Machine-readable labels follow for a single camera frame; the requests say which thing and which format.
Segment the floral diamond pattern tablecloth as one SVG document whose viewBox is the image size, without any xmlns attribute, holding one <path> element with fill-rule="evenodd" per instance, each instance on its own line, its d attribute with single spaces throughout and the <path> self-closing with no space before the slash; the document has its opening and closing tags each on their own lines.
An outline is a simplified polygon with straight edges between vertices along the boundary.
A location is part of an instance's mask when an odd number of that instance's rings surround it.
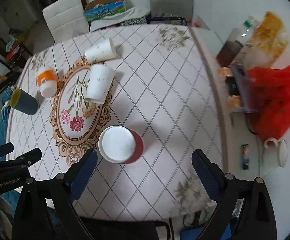
<svg viewBox="0 0 290 240">
<path fill-rule="evenodd" d="M 79 215 L 103 220 L 155 220 L 211 211 L 191 156 L 201 149 L 223 165 L 221 124 L 212 82 L 195 39 L 197 29 L 135 25 L 96 31 L 56 44 L 30 59 L 19 86 L 38 98 L 34 115 L 12 110 L 7 141 L 14 159 L 33 149 L 42 159 L 29 171 L 36 180 L 66 172 L 85 151 L 98 145 L 110 126 L 132 129 L 144 151 L 131 164 L 98 157 L 96 168 L 74 207 Z M 105 65 L 115 71 L 106 103 L 85 100 L 91 45 L 111 38 L 118 57 Z M 57 92 L 44 98 L 37 85 L 41 66 L 52 67 Z"/>
</svg>

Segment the cardboard box with items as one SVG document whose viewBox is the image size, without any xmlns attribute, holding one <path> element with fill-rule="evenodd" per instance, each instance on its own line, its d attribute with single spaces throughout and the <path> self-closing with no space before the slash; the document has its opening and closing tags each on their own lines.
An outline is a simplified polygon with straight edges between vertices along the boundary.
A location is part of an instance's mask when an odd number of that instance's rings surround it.
<svg viewBox="0 0 290 240">
<path fill-rule="evenodd" d="M 87 21 L 95 21 L 126 11 L 125 0 L 93 0 L 84 9 Z"/>
</svg>

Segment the white paper cup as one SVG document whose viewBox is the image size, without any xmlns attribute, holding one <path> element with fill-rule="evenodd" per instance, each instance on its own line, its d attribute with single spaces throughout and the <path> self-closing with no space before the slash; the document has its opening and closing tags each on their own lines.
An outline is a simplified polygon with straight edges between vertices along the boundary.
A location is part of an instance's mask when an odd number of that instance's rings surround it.
<svg viewBox="0 0 290 240">
<path fill-rule="evenodd" d="M 115 71 L 103 64 L 94 64 L 89 71 L 89 84 L 86 98 L 96 104 L 104 104 L 109 88 L 114 79 Z"/>
<path fill-rule="evenodd" d="M 116 49 L 111 38 L 102 40 L 85 51 L 85 58 L 89 63 L 103 62 L 114 59 L 116 56 Z"/>
</svg>

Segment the white paper cup far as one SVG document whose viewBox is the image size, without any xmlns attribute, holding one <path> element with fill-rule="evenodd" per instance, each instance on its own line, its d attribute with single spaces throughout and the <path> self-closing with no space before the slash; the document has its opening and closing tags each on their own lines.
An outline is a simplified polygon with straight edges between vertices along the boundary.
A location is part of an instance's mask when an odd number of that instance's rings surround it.
<svg viewBox="0 0 290 240">
<path fill-rule="evenodd" d="M 89 63 L 103 62 L 114 59 L 116 56 L 116 49 L 111 38 L 102 40 L 85 51 L 85 58 Z"/>
</svg>

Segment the dark wooden chair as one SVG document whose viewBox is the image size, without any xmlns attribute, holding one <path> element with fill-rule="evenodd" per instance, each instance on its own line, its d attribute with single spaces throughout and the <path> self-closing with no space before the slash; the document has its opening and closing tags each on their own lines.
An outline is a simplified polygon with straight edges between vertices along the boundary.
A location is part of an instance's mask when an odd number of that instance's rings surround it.
<svg viewBox="0 0 290 240">
<path fill-rule="evenodd" d="M 27 60 L 33 56 L 32 52 L 24 45 L 23 42 L 14 44 L 10 51 L 6 51 L 7 43 L 0 38 L 0 63 L 7 69 L 16 71 L 16 68 L 23 69 Z"/>
</svg>

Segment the small lighter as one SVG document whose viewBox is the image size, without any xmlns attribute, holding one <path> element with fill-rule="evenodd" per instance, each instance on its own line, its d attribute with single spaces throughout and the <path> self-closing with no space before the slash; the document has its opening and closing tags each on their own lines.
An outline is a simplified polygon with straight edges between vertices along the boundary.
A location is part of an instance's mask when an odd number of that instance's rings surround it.
<svg viewBox="0 0 290 240">
<path fill-rule="evenodd" d="M 242 169 L 243 170 L 248 170 L 249 169 L 249 145 L 244 144 L 242 145 Z"/>
</svg>

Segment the red plastic bag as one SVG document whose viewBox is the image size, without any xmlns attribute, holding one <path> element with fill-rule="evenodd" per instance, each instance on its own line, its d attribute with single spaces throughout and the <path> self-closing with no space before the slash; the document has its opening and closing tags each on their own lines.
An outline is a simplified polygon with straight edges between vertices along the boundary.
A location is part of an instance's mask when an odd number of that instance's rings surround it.
<svg viewBox="0 0 290 240">
<path fill-rule="evenodd" d="M 250 124 L 261 142 L 280 139 L 290 127 L 290 65 L 283 69 L 248 70 L 256 113 Z"/>
</svg>

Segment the teal mug yellow inside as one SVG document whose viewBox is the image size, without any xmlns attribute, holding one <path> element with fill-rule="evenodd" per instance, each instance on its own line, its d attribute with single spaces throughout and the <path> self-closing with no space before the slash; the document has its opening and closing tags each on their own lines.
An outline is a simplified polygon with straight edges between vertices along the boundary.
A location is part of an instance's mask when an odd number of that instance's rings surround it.
<svg viewBox="0 0 290 240">
<path fill-rule="evenodd" d="M 27 115 L 34 115 L 38 108 L 36 98 L 26 93 L 21 88 L 16 88 L 10 98 L 10 106 Z"/>
</svg>

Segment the orange white cup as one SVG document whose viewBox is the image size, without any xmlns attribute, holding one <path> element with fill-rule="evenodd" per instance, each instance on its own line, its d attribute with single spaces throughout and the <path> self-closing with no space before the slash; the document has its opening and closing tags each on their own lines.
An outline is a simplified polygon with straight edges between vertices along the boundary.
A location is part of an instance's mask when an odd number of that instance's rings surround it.
<svg viewBox="0 0 290 240">
<path fill-rule="evenodd" d="M 57 76 L 52 67 L 41 66 L 37 72 L 37 85 L 44 98 L 51 98 L 57 92 Z"/>
</svg>

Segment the white padded chair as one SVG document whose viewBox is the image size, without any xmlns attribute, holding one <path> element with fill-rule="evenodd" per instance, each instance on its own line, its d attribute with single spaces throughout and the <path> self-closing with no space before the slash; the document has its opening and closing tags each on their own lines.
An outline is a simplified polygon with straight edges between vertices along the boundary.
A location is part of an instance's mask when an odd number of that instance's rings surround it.
<svg viewBox="0 0 290 240">
<path fill-rule="evenodd" d="M 89 32 L 81 0 L 58 0 L 42 13 L 55 44 Z"/>
</svg>

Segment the yellow snack bag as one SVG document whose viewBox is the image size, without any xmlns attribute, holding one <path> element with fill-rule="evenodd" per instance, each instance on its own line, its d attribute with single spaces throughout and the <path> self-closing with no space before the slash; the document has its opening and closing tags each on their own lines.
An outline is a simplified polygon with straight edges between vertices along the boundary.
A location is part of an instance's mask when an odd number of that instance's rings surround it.
<svg viewBox="0 0 290 240">
<path fill-rule="evenodd" d="M 246 44 L 244 67 L 270 68 L 288 44 L 288 35 L 282 20 L 273 12 L 267 11 Z"/>
</svg>

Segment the grey cushioned chair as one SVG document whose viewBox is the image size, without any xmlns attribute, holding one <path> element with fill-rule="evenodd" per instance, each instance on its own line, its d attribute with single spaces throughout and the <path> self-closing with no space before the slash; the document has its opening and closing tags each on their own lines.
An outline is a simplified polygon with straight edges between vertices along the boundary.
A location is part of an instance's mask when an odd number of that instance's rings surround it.
<svg viewBox="0 0 290 240">
<path fill-rule="evenodd" d="M 147 22 L 189 25 L 193 17 L 193 0 L 150 0 Z"/>
</svg>

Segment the red ribbed paper cup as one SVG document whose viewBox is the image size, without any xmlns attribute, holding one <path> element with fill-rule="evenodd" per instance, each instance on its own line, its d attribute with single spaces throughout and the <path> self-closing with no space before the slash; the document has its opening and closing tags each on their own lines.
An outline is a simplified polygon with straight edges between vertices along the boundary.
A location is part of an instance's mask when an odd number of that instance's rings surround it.
<svg viewBox="0 0 290 240">
<path fill-rule="evenodd" d="M 131 164 L 143 154 L 144 143 L 135 131 L 123 126 L 110 126 L 101 133 L 97 149 L 111 163 Z"/>
</svg>

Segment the white mug lying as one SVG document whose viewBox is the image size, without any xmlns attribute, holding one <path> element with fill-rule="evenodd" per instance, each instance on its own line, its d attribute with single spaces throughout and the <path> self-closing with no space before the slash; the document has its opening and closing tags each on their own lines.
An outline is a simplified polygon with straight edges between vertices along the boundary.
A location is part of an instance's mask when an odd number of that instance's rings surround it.
<svg viewBox="0 0 290 240">
<path fill-rule="evenodd" d="M 284 139 L 268 138 L 264 142 L 263 163 L 267 167 L 285 167 L 288 161 L 288 144 Z"/>
</svg>

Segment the brown liquid bottle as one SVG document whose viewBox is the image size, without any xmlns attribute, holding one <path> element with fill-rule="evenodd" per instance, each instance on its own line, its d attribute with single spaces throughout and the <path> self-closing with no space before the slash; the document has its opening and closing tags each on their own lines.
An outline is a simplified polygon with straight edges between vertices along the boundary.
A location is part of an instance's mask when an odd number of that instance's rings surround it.
<svg viewBox="0 0 290 240">
<path fill-rule="evenodd" d="M 249 16 L 240 27 L 232 29 L 216 57 L 221 67 L 228 67 L 231 64 L 239 51 L 251 38 L 258 25 L 259 21 L 253 16 Z"/>
</svg>

